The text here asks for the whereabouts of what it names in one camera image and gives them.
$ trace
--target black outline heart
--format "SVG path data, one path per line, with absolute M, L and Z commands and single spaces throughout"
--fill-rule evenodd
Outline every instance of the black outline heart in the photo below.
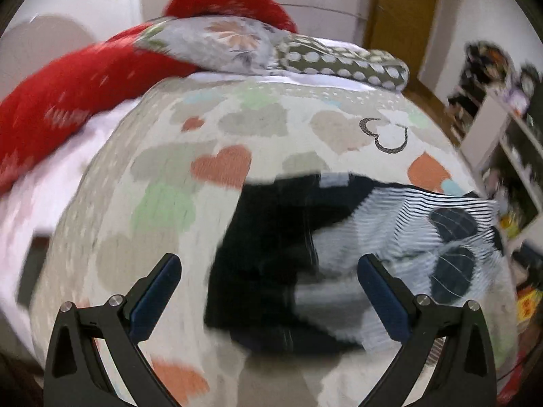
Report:
M 380 120 L 381 120 L 380 118 L 363 118 L 363 119 L 360 119 L 360 123 L 359 123 L 360 129 L 365 134 L 367 134 L 368 136 L 371 136 L 372 138 L 375 138 L 375 146 L 377 147 L 378 150 L 381 150 L 383 153 L 388 153 L 389 155 L 394 155 L 396 153 L 399 153 L 407 145 L 407 127 L 404 127 L 403 125 L 395 124 L 397 127 L 402 127 L 404 129 L 404 133 L 405 133 L 404 143 L 402 145 L 400 145 L 399 147 L 396 147 L 394 149 L 388 149 L 386 147 L 383 147 L 379 143 L 379 136 L 381 136 L 381 135 L 371 132 L 370 129 L 368 129 L 368 127 L 366 125 L 369 121 L 380 121 Z

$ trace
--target bed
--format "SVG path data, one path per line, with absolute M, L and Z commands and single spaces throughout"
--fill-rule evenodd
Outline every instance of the bed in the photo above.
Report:
M 167 165 L 180 154 L 187 156 Z M 162 165 L 167 169 L 154 169 Z M 199 72 L 159 82 L 141 99 L 94 115 L 2 197 L 2 311 L 43 364 L 63 301 L 103 304 L 126 292 L 164 252 L 178 252 L 182 284 L 142 351 L 181 404 L 255 405 L 255 398 L 261 405 L 358 404 L 397 347 L 327 359 L 260 359 L 202 322 L 206 274 L 245 178 L 346 171 L 450 195 L 475 189 L 441 130 L 400 94 L 287 70 L 278 76 Z M 161 203 L 164 197 L 173 202 Z M 25 256 L 34 234 L 52 232 L 28 312 L 16 301 Z M 506 259 L 481 305 L 505 374 L 516 358 Z M 116 391 L 130 401 L 104 344 L 100 353 Z M 411 400 L 431 373 L 428 366 Z

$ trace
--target shelf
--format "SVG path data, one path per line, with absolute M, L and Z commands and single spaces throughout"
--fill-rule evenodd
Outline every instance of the shelf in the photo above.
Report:
M 526 137 L 530 140 L 531 144 L 536 148 L 537 152 L 539 153 L 539 157 L 543 158 L 543 146 L 541 143 L 536 139 L 534 134 L 531 132 L 530 128 L 526 123 L 519 118 L 514 112 L 511 110 L 508 110 L 509 115 L 512 117 L 512 119 L 518 124 L 522 132 L 526 135 Z
M 496 95 L 493 92 L 488 92 L 487 96 L 492 96 L 494 100 L 502 106 L 502 108 L 509 114 L 509 116 L 517 123 L 519 128 L 522 130 L 522 132 L 526 135 L 526 137 L 530 140 L 531 144 L 536 148 L 536 151 L 539 154 L 540 158 L 543 158 L 543 145 L 541 145 L 541 142 L 539 142 L 534 134 L 531 132 L 530 127 L 522 120 L 522 118 L 519 118 L 517 114 L 511 109 L 509 104 L 506 104 L 503 102 L 498 95 Z
M 503 152 L 506 154 L 514 170 L 517 172 L 517 175 L 520 181 L 522 182 L 522 184 L 524 185 L 524 188 L 526 188 L 526 191 L 528 192 L 528 195 L 530 196 L 531 201 L 536 207 L 537 212 L 538 213 L 543 212 L 543 201 L 539 197 L 536 190 L 533 188 L 530 182 L 530 179 L 528 179 L 528 177 L 525 175 L 524 169 L 519 163 L 519 161 L 517 161 L 512 155 L 511 149 L 509 148 L 509 145 L 507 145 L 506 142 L 504 141 L 503 136 L 500 137 L 500 147 L 502 148 Z
M 477 107 L 481 108 L 482 103 L 477 101 L 473 96 L 471 96 L 471 93 L 467 92 L 465 89 L 462 89 L 464 92 L 464 95 L 467 96 L 471 102 L 473 102 Z

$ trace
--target polka dot pillow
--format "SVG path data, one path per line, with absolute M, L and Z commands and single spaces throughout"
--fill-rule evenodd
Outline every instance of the polka dot pillow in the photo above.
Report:
M 289 34 L 277 49 L 279 66 L 290 72 L 335 75 L 393 92 L 409 81 L 407 64 L 382 50 L 328 47 L 299 34 Z

